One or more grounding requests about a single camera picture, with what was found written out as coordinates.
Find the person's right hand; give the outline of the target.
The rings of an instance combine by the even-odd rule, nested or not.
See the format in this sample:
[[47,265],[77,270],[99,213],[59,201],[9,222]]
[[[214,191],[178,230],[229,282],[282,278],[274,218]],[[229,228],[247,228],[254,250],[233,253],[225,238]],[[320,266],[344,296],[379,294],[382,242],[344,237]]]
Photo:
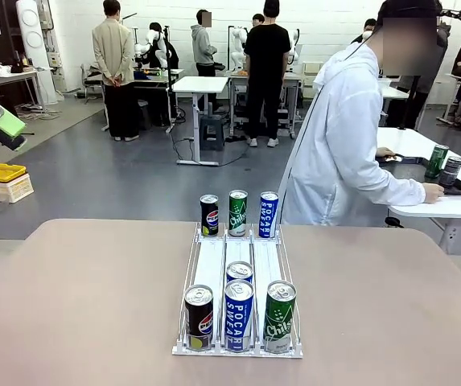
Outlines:
[[423,183],[422,186],[425,191],[424,203],[436,203],[444,196],[444,188],[438,184]]

